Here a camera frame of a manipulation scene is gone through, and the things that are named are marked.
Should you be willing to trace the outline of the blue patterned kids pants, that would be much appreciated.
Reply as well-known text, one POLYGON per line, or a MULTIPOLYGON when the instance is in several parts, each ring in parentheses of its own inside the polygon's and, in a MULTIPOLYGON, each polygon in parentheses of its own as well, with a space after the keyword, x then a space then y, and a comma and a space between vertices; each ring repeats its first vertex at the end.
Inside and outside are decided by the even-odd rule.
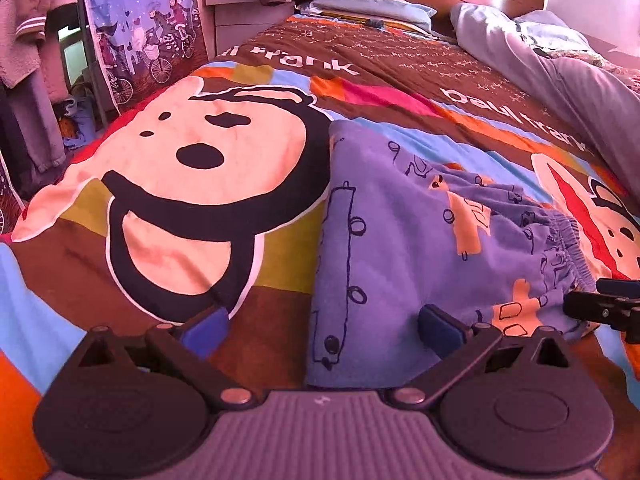
POLYGON ((331 180, 311 304, 308 385, 388 388, 433 366, 433 306, 506 336, 586 330, 563 311, 596 288, 577 223, 516 185, 433 164, 354 122, 331 126, 331 180))

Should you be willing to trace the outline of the colourful paul frank bedspread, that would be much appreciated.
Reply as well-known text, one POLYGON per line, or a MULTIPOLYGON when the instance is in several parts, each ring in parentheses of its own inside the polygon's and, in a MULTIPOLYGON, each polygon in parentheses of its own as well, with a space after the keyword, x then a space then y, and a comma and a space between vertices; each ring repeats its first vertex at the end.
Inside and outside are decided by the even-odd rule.
POLYGON ((638 477, 639 344, 608 325, 500 330, 429 408, 307 384, 338 120, 573 219, 593 292, 639 281, 639 197, 544 104, 457 40, 291 18, 120 116, 2 237, 3 478, 638 477), (146 346, 211 307, 254 408, 146 346))

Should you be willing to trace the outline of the grey lilac duvet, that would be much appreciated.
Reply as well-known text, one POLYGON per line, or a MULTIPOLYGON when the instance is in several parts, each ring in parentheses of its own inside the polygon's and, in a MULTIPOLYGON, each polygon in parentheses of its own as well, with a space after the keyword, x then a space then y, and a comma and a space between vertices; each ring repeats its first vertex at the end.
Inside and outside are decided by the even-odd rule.
POLYGON ((577 58, 547 58, 508 29, 491 6, 450 11, 457 43, 574 128, 633 198, 639 197, 639 96, 616 76, 577 58))

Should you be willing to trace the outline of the white bedside cabinet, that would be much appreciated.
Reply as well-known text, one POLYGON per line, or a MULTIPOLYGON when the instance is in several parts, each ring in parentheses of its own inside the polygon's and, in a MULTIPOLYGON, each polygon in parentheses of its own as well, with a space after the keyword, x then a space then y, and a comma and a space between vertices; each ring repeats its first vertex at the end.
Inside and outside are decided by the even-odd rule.
POLYGON ((213 10, 216 55, 287 20, 294 13, 293 0, 274 6, 263 6, 258 0, 204 0, 204 4, 213 10))

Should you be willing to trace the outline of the blue cartoon wardrobe curtain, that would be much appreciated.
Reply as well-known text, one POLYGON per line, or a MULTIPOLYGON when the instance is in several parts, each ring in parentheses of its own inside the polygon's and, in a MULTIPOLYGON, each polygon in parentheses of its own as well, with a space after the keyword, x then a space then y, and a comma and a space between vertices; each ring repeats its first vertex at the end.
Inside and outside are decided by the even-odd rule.
POLYGON ((96 62, 119 113, 207 61, 198 0, 84 0, 96 62))

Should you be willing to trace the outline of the light blue pillow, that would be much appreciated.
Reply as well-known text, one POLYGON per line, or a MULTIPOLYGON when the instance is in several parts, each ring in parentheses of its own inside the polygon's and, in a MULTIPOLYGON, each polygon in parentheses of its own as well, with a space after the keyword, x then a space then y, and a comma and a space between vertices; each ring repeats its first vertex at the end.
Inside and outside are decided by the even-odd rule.
POLYGON ((299 3, 296 9, 308 15, 336 12, 357 14, 378 20, 388 18, 414 25, 424 32, 432 30, 432 18, 437 14, 437 11, 430 6, 406 0, 311 0, 299 3))

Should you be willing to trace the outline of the hanging pink fleece garment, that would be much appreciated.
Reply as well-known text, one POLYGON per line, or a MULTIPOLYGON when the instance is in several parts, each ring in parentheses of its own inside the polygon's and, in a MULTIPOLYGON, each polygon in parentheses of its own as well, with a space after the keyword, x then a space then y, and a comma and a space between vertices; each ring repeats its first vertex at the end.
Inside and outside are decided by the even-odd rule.
POLYGON ((77 12, 78 0, 1 0, 1 81, 14 88, 40 66, 46 32, 58 32, 77 12))

